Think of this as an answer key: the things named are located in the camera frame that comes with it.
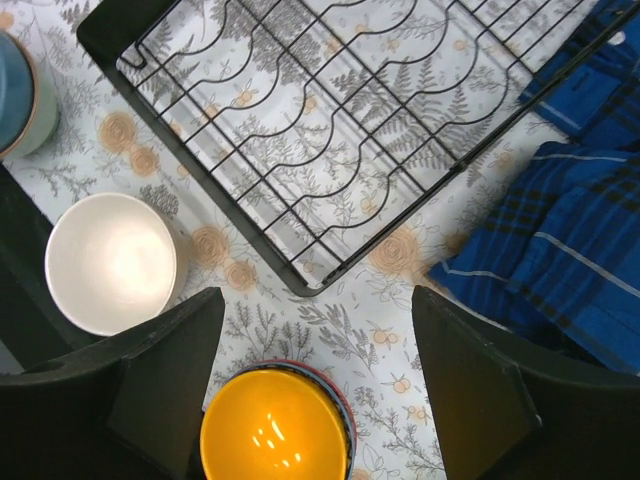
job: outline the orange flower print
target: orange flower print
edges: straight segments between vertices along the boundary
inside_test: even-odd
[[[187,170],[187,167],[182,164],[178,165],[178,168],[176,168],[176,172],[178,172],[178,175],[180,175],[182,178],[186,178],[189,176],[189,170]]]
[[[258,281],[256,267],[245,261],[231,262],[225,266],[224,273],[229,285],[240,292],[250,290]]]
[[[351,480],[371,480],[371,475],[366,470],[356,468],[351,475]]]
[[[231,106],[235,107],[248,107],[253,103],[254,95],[258,94],[258,90],[255,88],[251,88],[251,80],[247,82],[244,88],[240,88],[238,85],[234,85],[236,88],[236,92],[238,92],[238,96],[231,102]]]
[[[373,202],[373,197],[364,197],[360,200],[360,208],[365,215],[374,215],[378,211],[378,205]]]
[[[391,345],[398,343],[398,335],[393,333],[392,328],[381,328],[373,322],[368,322],[373,328],[370,330],[373,332],[373,341],[378,345],[387,345],[391,349]]]
[[[356,31],[356,35],[359,35],[361,33],[367,33],[367,32],[371,31],[371,29],[369,28],[369,15],[365,14],[364,22],[359,23],[358,25],[356,25],[355,31]]]
[[[411,230],[400,227],[369,254],[369,261],[379,271],[398,275],[418,260],[418,243]]]
[[[389,38],[386,43],[387,50],[396,53],[396,50],[400,48],[400,40],[397,38]]]
[[[467,40],[456,40],[453,42],[453,48],[459,52],[466,52],[469,50],[469,42]]]
[[[176,135],[178,136],[182,135],[182,127],[178,122],[171,122],[169,124],[169,127],[171,128],[171,130],[173,130],[173,133],[175,133]]]
[[[399,394],[403,394],[408,392],[411,388],[411,382],[404,375],[400,378],[396,378],[394,374],[391,374],[393,377],[393,382],[383,383],[382,385],[388,385],[393,387],[393,391]]]
[[[327,48],[324,52],[325,58],[333,57],[342,49],[342,42],[336,37],[331,37],[327,42]]]
[[[126,112],[110,113],[98,128],[98,139],[112,153],[122,153],[131,148],[136,140],[136,124]]]
[[[133,173],[141,177],[148,177],[158,169],[158,155],[149,147],[131,147],[129,161]]]
[[[306,273],[312,273],[316,269],[316,267],[322,268],[322,265],[313,261],[314,256],[314,252],[311,251],[309,255],[305,256],[306,258],[302,259],[302,270],[304,270]]]
[[[204,125],[210,120],[216,118],[218,113],[220,113],[221,108],[221,105],[216,102],[215,94],[213,94],[211,95],[211,97],[209,97],[209,101],[204,104],[204,113],[200,115],[200,118],[198,118],[197,120],[192,120],[191,123],[199,122],[200,125]]]
[[[427,413],[427,409],[424,405],[421,407],[405,407],[407,411],[407,419],[411,419],[418,423],[424,423],[427,425],[428,420],[431,420],[431,416]]]
[[[9,30],[13,26],[14,18],[11,12],[0,13],[0,30]]]
[[[315,95],[307,95],[307,97],[304,99],[304,110],[303,110],[303,113],[305,115],[309,115],[309,114],[313,113],[313,111],[316,109],[317,106],[318,106],[318,101],[316,100],[316,96]]]
[[[497,168],[498,171],[506,173],[511,170],[513,166],[513,158],[509,152],[502,152],[497,156],[496,160],[489,164],[489,168]]]
[[[191,235],[191,258],[203,268],[214,269],[229,256],[229,240],[217,227],[202,227]]]

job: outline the white bowl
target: white bowl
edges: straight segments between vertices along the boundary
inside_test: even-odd
[[[79,328],[104,336],[162,313],[184,287],[187,268],[177,232],[144,202],[119,193],[73,205],[45,254],[58,308]]]

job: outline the yellow bowl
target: yellow bowl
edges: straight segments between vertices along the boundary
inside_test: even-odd
[[[295,373],[257,370],[215,396],[200,454],[209,480],[344,480],[347,434],[319,386]]]

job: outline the blue checkered towel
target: blue checkered towel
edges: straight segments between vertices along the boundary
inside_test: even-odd
[[[521,95],[528,100],[634,0],[600,0]],[[593,148],[640,150],[640,16],[602,46],[535,111],[571,140]]]
[[[538,344],[575,342],[637,374],[640,156],[542,145],[463,251],[430,276]]]

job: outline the stacked bowls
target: stacked bowls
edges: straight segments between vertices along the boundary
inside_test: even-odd
[[[240,371],[212,400],[200,435],[208,480],[346,480],[356,425],[321,372],[289,360]]]

